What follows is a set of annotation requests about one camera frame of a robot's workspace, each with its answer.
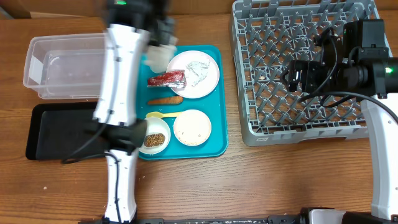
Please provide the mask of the red foil wrapper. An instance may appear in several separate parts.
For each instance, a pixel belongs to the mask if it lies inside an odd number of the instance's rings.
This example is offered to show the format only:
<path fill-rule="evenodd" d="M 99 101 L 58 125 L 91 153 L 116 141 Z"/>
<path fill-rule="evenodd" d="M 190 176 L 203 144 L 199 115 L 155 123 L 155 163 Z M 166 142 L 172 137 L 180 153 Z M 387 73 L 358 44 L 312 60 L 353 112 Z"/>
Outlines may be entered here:
<path fill-rule="evenodd" d="M 147 80 L 147 86 L 185 88 L 186 85 L 187 81 L 184 70 L 166 72 Z"/>

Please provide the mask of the foil sheet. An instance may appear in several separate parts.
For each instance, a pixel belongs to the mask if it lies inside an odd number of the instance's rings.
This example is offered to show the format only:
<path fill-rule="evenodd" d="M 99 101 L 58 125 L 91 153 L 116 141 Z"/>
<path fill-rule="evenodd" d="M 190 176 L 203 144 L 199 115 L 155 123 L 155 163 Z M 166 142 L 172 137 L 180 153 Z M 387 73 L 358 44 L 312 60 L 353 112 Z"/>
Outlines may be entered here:
<path fill-rule="evenodd" d="M 192 87 L 197 86 L 208 75 L 210 61 L 190 62 L 186 65 L 188 82 Z"/>

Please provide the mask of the white small bowl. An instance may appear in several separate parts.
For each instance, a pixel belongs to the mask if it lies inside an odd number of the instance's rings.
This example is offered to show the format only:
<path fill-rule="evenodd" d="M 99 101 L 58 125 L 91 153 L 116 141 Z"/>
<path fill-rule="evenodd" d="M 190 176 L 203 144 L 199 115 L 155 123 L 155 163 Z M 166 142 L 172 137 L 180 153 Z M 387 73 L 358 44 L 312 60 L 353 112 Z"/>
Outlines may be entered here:
<path fill-rule="evenodd" d="M 171 139 L 171 132 L 170 132 L 170 128 L 169 128 L 168 124 L 162 119 L 146 118 L 145 121 L 147 122 L 147 131 L 146 131 L 145 138 L 147 135 L 155 134 L 155 133 L 162 133 L 165 136 L 165 142 L 161 146 L 145 147 L 144 143 L 143 143 L 142 146 L 139 148 L 139 151 L 141 153 L 152 156 L 152 155 L 162 152 L 168 146 L 170 139 Z"/>

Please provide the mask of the brown food piece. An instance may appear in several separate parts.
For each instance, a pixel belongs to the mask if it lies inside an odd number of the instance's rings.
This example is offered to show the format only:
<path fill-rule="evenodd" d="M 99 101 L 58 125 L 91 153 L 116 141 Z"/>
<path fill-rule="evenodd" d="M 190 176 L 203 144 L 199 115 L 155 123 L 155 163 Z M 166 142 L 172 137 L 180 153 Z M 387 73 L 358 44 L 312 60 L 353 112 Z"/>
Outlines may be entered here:
<path fill-rule="evenodd" d="M 147 135 L 144 140 L 145 147 L 158 147 L 165 142 L 165 136 L 162 133 Z"/>

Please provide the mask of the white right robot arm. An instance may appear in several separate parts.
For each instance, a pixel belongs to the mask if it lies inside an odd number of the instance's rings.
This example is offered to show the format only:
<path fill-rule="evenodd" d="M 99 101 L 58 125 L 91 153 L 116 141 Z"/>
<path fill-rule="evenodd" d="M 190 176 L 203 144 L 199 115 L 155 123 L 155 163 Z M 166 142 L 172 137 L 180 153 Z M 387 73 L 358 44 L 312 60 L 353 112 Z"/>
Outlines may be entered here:
<path fill-rule="evenodd" d="M 327 28 L 314 37 L 320 61 L 292 60 L 280 76 L 289 92 L 298 86 L 302 101 L 329 96 L 352 98 L 361 105 L 371 145 L 371 211 L 305 208 L 301 223 L 397 223 L 397 58 L 389 55 L 382 19 L 360 19 L 343 26 L 343 36 Z"/>

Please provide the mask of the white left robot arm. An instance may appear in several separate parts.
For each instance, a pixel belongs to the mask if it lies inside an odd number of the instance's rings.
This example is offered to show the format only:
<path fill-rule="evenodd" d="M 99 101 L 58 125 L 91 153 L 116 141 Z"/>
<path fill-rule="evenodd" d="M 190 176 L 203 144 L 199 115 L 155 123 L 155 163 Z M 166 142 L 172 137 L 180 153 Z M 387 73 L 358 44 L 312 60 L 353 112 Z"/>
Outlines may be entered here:
<path fill-rule="evenodd" d="M 108 165 L 108 204 L 100 223 L 134 223 L 136 164 L 147 121 L 137 118 L 136 89 L 142 54 L 149 46 L 170 43 L 174 20 L 168 1 L 107 1 L 104 70 L 93 119 L 94 135 L 62 159 L 72 164 L 105 158 Z"/>

